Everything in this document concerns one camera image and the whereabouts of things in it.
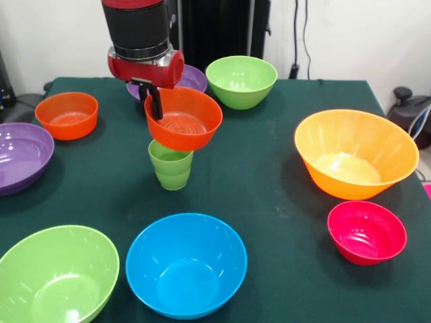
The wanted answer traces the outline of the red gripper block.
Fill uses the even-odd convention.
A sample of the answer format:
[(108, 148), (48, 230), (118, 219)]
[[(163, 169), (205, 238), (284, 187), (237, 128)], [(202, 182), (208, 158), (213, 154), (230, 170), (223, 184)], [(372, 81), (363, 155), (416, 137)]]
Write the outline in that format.
[(152, 99), (152, 115), (155, 120), (163, 119), (162, 103), (157, 87), (172, 89), (181, 79), (185, 58), (181, 51), (170, 48), (161, 58), (150, 61), (130, 61), (121, 58), (111, 46), (108, 51), (108, 67), (117, 78), (126, 82), (133, 79), (150, 81), (154, 86), (138, 87), (139, 101), (143, 104), (149, 95)]

